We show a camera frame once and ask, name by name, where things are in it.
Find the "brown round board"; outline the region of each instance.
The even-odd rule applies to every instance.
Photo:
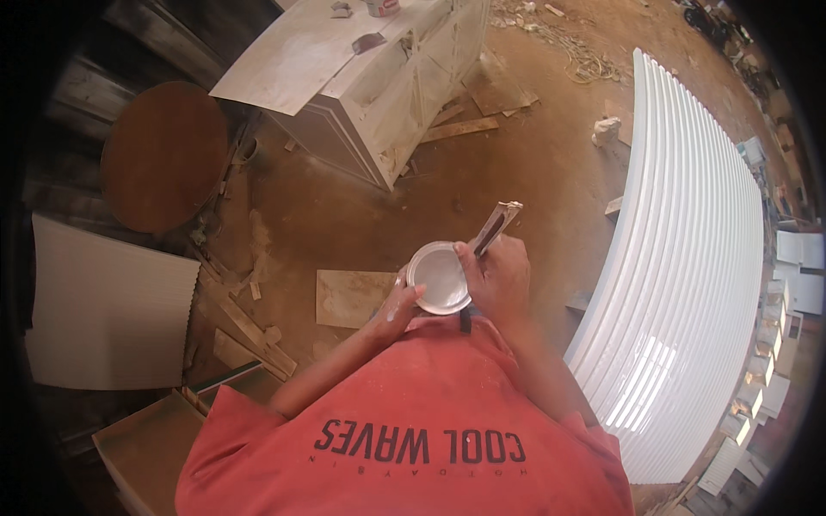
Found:
[[[195,84],[160,84],[112,126],[101,156],[103,196],[127,228],[171,230],[216,190],[226,153],[226,120],[215,99]]]

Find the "wooden cabinet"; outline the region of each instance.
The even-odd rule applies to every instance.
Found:
[[[327,23],[329,4],[328,0],[300,0],[247,49],[211,94],[264,108],[318,159],[390,191],[430,123],[478,59],[490,0],[401,0],[401,11],[386,18],[370,17],[363,2],[354,0],[350,3],[353,16],[337,21],[352,26]],[[297,12],[300,16],[289,17]],[[307,34],[313,31],[313,17],[318,33]],[[375,32],[377,21],[382,20],[386,25],[377,31],[387,43],[361,55],[341,52],[341,45]],[[266,71],[252,70],[252,61],[242,60],[251,51],[261,59],[261,50],[254,49],[259,43],[294,41],[296,26],[304,27],[301,37],[327,41],[332,57],[328,63],[306,67],[296,64],[295,54],[282,52],[268,60],[268,69],[301,73],[296,79],[304,88],[290,98],[279,92],[269,102],[260,91],[251,91],[254,84],[244,85],[236,76],[246,69],[247,80],[261,81]],[[293,36],[278,34],[283,32]],[[306,50],[306,59],[322,51],[314,46]],[[236,69],[239,63],[243,66]],[[275,84],[261,84],[259,89],[297,88],[284,73],[274,80]],[[310,91],[319,83],[318,89]],[[233,89],[246,91],[238,94]],[[303,100],[300,94],[308,92],[306,102],[297,108],[297,101]]]

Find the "red t-shirt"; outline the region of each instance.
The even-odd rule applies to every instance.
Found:
[[[493,325],[417,318],[292,421],[222,386],[178,514],[634,514],[617,439],[523,394]]]

